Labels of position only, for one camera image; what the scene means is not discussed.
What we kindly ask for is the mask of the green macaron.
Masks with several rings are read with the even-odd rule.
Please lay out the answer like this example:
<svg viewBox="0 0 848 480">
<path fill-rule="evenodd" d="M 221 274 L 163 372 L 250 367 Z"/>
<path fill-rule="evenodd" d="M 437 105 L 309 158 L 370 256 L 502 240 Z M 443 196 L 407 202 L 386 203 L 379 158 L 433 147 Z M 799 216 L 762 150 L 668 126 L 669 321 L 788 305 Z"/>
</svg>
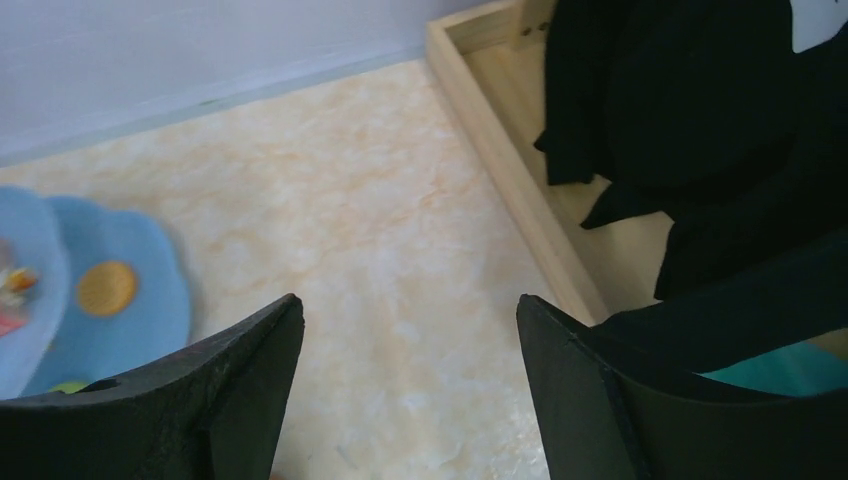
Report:
<svg viewBox="0 0 848 480">
<path fill-rule="evenodd" d="M 60 392 L 64 394 L 73 394 L 85 389 L 89 385 L 86 381 L 72 380 L 65 381 L 49 388 L 49 392 Z"/>
</svg>

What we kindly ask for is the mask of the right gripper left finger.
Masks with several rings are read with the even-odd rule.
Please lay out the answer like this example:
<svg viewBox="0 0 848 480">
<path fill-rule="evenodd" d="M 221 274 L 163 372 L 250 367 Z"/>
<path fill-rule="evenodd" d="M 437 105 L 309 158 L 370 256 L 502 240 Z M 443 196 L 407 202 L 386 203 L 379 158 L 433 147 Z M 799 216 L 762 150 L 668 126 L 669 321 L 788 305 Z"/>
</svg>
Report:
<svg viewBox="0 0 848 480">
<path fill-rule="evenodd" d="M 304 340 L 292 294 L 66 394 L 1 404 L 5 479 L 267 479 Z"/>
</svg>

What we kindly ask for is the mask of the orange round cookie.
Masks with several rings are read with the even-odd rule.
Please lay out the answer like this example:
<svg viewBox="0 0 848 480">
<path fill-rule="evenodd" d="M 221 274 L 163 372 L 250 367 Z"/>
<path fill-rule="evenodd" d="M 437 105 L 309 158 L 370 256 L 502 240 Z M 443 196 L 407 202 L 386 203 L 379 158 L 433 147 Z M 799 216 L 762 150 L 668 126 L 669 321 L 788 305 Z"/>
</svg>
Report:
<svg viewBox="0 0 848 480">
<path fill-rule="evenodd" d="M 107 317 L 125 310 L 135 299 L 139 281 L 133 268 L 120 261 L 105 261 L 88 269 L 76 286 L 82 311 Z"/>
</svg>

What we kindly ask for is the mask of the blue three-tier cake stand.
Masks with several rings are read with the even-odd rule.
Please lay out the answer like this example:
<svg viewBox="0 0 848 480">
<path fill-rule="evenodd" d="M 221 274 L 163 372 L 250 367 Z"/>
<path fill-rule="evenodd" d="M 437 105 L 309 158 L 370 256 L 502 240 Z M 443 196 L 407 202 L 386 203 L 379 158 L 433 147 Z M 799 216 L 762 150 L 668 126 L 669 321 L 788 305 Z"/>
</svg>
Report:
<svg viewBox="0 0 848 480">
<path fill-rule="evenodd" d="M 192 299 L 148 215 L 1 189 L 1 396 L 72 393 L 185 347 Z"/>
</svg>

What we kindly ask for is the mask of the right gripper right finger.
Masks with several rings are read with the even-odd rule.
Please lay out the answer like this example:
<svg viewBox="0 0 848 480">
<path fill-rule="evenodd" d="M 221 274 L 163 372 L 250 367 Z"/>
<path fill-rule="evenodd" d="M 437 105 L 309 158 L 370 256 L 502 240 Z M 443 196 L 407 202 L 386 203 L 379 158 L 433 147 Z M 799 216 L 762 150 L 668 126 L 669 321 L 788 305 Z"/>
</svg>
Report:
<svg viewBox="0 0 848 480">
<path fill-rule="evenodd" d="M 843 479 L 847 393 L 786 397 L 663 363 L 535 295 L 516 311 L 554 479 Z"/>
</svg>

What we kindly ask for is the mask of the red striped cake slice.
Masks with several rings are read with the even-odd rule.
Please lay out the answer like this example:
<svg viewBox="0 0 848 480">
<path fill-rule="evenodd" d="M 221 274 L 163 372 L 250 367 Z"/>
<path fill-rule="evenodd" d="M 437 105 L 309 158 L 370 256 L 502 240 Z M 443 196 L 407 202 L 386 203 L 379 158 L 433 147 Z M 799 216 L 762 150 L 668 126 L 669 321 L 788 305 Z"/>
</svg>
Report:
<svg viewBox="0 0 848 480">
<path fill-rule="evenodd" d="M 38 275 L 29 268 L 6 268 L 1 271 L 2 336 L 27 323 L 26 304 L 38 281 Z"/>
</svg>

